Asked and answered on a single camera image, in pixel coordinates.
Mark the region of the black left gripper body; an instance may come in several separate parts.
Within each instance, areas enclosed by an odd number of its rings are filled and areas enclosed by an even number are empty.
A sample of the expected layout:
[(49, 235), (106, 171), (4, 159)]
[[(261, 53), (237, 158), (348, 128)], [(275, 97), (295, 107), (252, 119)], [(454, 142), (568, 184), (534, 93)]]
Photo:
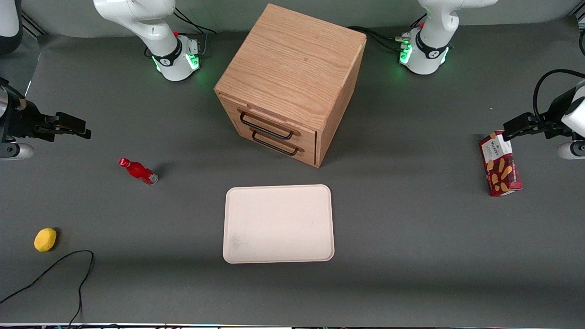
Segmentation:
[(553, 100), (550, 104), (550, 107), (545, 114), (543, 114), (545, 125), (547, 126), (548, 130), (544, 132), (546, 139), (552, 139), (555, 137), (571, 137), (572, 139), (577, 139), (578, 135), (573, 131), (572, 128), (569, 128), (568, 125), (562, 123), (561, 119), (565, 115), (572, 114), (578, 105), (573, 104), (574, 96), (576, 94), (577, 87), (573, 87), (569, 91), (563, 93), (561, 96), (558, 96)]

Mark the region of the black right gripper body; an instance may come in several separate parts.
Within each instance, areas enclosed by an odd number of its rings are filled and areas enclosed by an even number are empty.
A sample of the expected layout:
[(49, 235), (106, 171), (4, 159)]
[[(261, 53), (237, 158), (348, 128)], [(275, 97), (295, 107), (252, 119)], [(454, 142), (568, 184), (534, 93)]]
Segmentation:
[(48, 122), (50, 116), (42, 114), (36, 107), (13, 110), (5, 130), (11, 139), (41, 139), (48, 142), (55, 140), (58, 131)]

